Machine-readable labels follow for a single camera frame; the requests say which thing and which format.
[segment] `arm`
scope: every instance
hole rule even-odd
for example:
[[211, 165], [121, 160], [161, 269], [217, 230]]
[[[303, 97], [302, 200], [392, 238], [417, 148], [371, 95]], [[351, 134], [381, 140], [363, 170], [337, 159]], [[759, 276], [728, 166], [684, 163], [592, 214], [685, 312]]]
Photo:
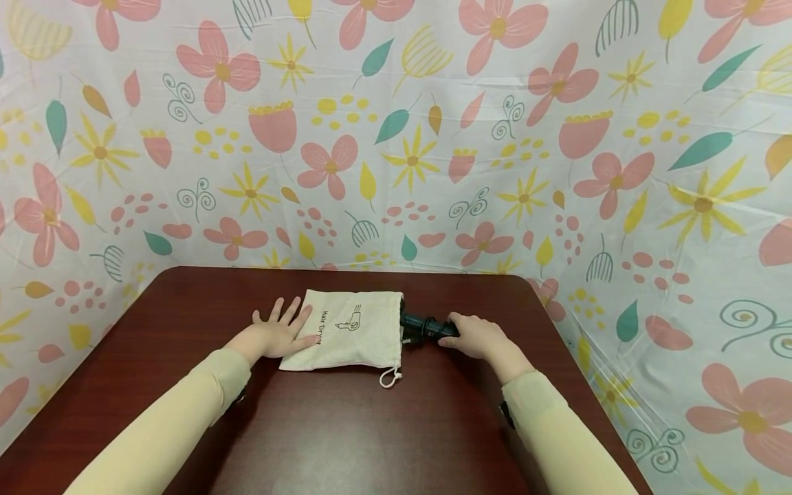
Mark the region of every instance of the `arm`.
[[318, 336], [295, 340], [310, 315], [310, 306], [292, 322], [299, 298], [280, 317], [283, 303], [278, 298], [267, 322], [254, 312], [253, 325], [210, 354], [143, 411], [77, 476], [65, 495], [164, 492], [207, 428], [242, 392], [250, 368], [260, 357], [282, 357], [319, 342]]
[[459, 329], [459, 337], [445, 337], [440, 345], [457, 348], [492, 366], [520, 439], [554, 495], [637, 493], [558, 390], [531, 366], [498, 325], [456, 313], [451, 313], [450, 319]]

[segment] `yellow dot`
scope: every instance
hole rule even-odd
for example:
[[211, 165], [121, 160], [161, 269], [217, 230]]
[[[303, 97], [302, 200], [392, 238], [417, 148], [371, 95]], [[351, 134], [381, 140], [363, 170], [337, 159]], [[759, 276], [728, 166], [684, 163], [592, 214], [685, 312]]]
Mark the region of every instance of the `yellow dot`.
[[211, 134], [206, 131], [198, 131], [196, 132], [196, 141], [199, 144], [207, 146], [209, 143], [211, 143]]
[[331, 115], [336, 111], [336, 101], [330, 98], [322, 98], [316, 104], [316, 109], [324, 115]]
[[642, 129], [651, 129], [660, 122], [660, 116], [655, 112], [647, 112], [638, 117], [638, 126]]

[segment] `white drawstring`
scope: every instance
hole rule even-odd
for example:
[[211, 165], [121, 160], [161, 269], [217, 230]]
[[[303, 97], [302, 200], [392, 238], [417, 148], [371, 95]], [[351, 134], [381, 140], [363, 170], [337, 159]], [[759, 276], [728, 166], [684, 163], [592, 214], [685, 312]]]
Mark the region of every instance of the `white drawstring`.
[[[392, 379], [392, 380], [390, 381], [390, 383], [388, 383], [388, 384], [386, 385], [385, 383], [383, 383], [383, 379], [385, 379], [385, 375], [387, 375], [387, 374], [388, 374], [388, 373], [390, 373], [390, 372], [393, 372], [393, 374], [394, 374], [394, 379]], [[392, 387], [392, 386], [393, 386], [393, 385], [396, 383], [396, 381], [397, 381], [397, 380], [400, 380], [400, 379], [402, 379], [402, 377], [403, 377], [403, 375], [402, 375], [401, 373], [399, 373], [399, 372], [398, 372], [398, 366], [394, 366], [394, 367], [392, 367], [392, 368], [388, 368], [388, 369], [386, 369], [386, 370], [385, 370], [385, 372], [384, 372], [384, 373], [382, 373], [382, 374], [379, 376], [379, 385], [380, 385], [382, 388], [391, 388], [391, 387]]]

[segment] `pink dot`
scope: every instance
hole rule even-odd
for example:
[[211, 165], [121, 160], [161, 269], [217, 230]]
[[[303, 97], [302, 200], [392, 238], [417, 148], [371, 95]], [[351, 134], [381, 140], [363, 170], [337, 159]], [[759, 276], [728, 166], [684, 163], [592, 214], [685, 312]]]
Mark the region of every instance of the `pink dot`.
[[633, 255], [633, 262], [642, 268], [648, 268], [652, 266], [652, 257], [648, 253], [638, 251]]
[[69, 297], [75, 297], [80, 293], [80, 284], [74, 280], [69, 280], [63, 285], [63, 291], [66, 292], [66, 295]]

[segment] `hair dryer icon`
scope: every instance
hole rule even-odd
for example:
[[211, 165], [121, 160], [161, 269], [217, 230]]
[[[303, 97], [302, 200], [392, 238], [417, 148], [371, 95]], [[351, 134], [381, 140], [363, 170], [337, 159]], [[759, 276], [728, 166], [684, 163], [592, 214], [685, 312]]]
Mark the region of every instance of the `hair dryer icon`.
[[347, 322], [336, 323], [336, 327], [342, 330], [354, 331], [360, 328], [360, 304], [355, 306], [352, 316], [349, 317]]

